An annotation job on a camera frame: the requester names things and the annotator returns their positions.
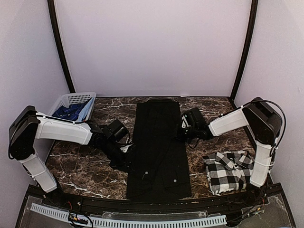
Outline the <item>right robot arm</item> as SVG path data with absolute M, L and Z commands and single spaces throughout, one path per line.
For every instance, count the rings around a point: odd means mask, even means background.
M 184 112 L 176 137 L 188 143 L 193 139 L 205 141 L 243 128 L 255 150 L 250 184 L 262 187 L 274 165 L 276 150 L 285 134 L 286 124 L 286 115 L 278 104 L 256 97 L 209 123 L 198 108 Z

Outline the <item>black long sleeve shirt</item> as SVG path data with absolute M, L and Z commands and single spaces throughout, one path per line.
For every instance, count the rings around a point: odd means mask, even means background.
M 176 138 L 180 117 L 180 104 L 170 99 L 137 104 L 128 200 L 167 203 L 192 195 L 186 146 Z

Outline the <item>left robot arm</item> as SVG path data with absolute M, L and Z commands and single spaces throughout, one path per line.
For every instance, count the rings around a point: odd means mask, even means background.
M 55 176 L 39 157 L 36 145 L 42 142 L 65 141 L 89 145 L 101 150 L 114 170 L 132 172 L 131 155 L 134 145 L 120 141 L 129 134 L 119 120 L 109 125 L 98 125 L 91 120 L 76 122 L 52 117 L 26 106 L 9 127 L 8 157 L 19 161 L 29 172 L 48 199 L 57 207 L 67 203 L 67 196 L 59 189 Z

